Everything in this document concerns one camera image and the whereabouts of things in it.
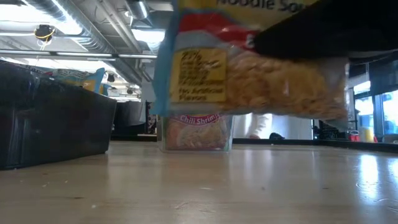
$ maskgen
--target ceiling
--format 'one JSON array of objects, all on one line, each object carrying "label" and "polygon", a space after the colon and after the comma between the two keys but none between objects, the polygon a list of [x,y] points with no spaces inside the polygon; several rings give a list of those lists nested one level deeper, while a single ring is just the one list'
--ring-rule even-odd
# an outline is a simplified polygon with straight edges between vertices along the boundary
[{"label": "ceiling", "polygon": [[[157,54],[159,41],[162,40],[162,34],[172,14],[170,1],[142,1],[141,4],[145,5],[148,15],[143,20],[132,19],[133,12],[128,12],[126,1],[128,0],[0,0],[0,49]],[[41,11],[40,7],[35,5],[37,2],[55,3],[55,6],[60,6],[61,10],[58,13],[66,14],[67,22],[60,22],[53,14]],[[151,21],[151,26],[148,26],[146,21]],[[55,28],[52,40],[44,47],[44,42],[33,35],[40,24],[48,24]],[[76,35],[90,36],[90,41],[99,40],[100,47],[90,49],[81,44],[82,38]],[[2,58],[36,66],[88,72],[105,67],[110,73],[117,74],[118,78],[113,84],[120,89],[128,83],[138,87],[142,82],[150,82],[153,79],[155,64],[155,60],[134,58],[118,58],[116,62],[70,57],[37,58],[26,55],[8,55]]]}]

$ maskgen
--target ramen noodle package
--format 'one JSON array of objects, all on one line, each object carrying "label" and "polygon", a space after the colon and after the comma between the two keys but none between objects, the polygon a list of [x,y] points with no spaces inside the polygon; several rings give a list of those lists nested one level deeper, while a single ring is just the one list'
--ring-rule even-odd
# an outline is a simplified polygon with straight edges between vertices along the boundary
[{"label": "ramen noodle package", "polygon": [[162,118],[163,151],[229,151],[232,116],[180,115]]},{"label": "ramen noodle package", "polygon": [[315,1],[174,1],[157,59],[152,112],[345,118],[345,58],[293,61],[254,51],[256,34]]}]

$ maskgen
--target wooden table surface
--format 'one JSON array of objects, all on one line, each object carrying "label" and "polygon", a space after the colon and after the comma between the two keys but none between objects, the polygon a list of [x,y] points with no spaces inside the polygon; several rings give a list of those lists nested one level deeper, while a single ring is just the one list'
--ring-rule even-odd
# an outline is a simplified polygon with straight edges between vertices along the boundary
[{"label": "wooden table surface", "polygon": [[107,155],[0,172],[0,223],[398,223],[398,155],[112,142]]}]

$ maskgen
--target person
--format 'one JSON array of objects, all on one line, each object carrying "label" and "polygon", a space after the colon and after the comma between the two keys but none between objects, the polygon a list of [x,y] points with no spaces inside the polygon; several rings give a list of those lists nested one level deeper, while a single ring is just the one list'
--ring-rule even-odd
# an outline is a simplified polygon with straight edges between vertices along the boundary
[{"label": "person", "polygon": [[271,134],[272,114],[245,114],[234,116],[233,137],[267,139]]}]

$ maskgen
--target noodle soup packet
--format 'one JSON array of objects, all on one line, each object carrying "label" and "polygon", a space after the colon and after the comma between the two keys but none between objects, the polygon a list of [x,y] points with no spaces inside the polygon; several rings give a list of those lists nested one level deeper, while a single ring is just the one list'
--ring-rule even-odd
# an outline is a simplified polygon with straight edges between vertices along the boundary
[{"label": "noodle soup packet", "polygon": [[346,119],[346,58],[281,60],[254,51],[258,33],[316,1],[175,0],[152,112]]},{"label": "noodle soup packet", "polygon": [[180,115],[162,118],[161,150],[227,152],[232,145],[232,116]]}]

